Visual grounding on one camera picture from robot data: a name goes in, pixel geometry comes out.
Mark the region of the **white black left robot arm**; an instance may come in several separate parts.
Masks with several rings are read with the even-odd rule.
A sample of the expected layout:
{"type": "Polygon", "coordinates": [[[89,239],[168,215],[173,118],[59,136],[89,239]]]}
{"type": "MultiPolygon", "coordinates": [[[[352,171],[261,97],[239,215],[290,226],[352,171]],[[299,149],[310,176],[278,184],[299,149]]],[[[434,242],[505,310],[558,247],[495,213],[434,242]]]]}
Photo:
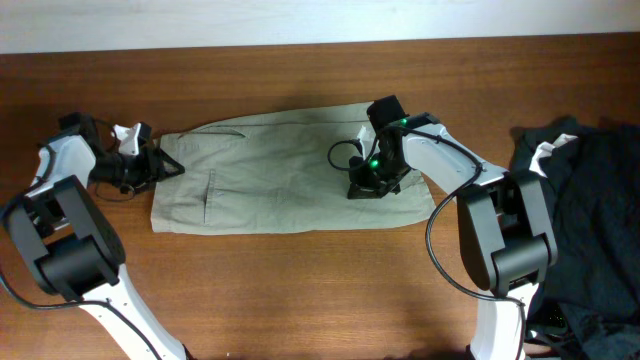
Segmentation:
{"type": "Polygon", "coordinates": [[[62,297],[56,309],[84,310],[131,359],[188,359],[135,289],[123,243],[88,192],[109,184],[134,197],[185,169],[154,144],[146,123],[110,126],[110,146],[101,123],[83,113],[60,118],[58,134],[38,146],[32,183],[2,208],[1,223],[39,288],[62,297]]]}

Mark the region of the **khaki green shorts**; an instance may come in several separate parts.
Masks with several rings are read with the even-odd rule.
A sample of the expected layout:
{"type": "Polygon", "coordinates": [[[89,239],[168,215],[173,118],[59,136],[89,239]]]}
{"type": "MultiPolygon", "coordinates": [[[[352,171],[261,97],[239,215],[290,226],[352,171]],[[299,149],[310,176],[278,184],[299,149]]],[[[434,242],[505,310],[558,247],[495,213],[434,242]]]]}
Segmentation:
{"type": "Polygon", "coordinates": [[[238,235],[395,228],[428,219],[422,176],[399,194],[350,200],[346,140],[370,125],[367,103],[232,118],[167,134],[160,145],[185,172],[157,184],[156,233],[238,235]]]}

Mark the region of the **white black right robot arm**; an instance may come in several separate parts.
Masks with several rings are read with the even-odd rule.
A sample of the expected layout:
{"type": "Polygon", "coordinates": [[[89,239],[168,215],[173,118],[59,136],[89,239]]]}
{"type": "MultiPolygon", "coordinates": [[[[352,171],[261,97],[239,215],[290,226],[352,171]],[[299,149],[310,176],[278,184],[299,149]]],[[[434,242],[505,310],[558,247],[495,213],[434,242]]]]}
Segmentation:
{"type": "Polygon", "coordinates": [[[556,263],[558,247],[541,177],[528,169],[510,172],[455,140],[433,115],[410,115],[396,96],[366,110],[370,130],[352,140],[358,151],[346,172],[355,199],[397,194],[401,181],[418,171],[445,198],[426,228],[450,202],[456,204],[460,255],[475,287],[469,289],[434,264],[458,291],[477,299],[476,329],[467,348],[471,359],[523,359],[531,301],[556,263]]]}

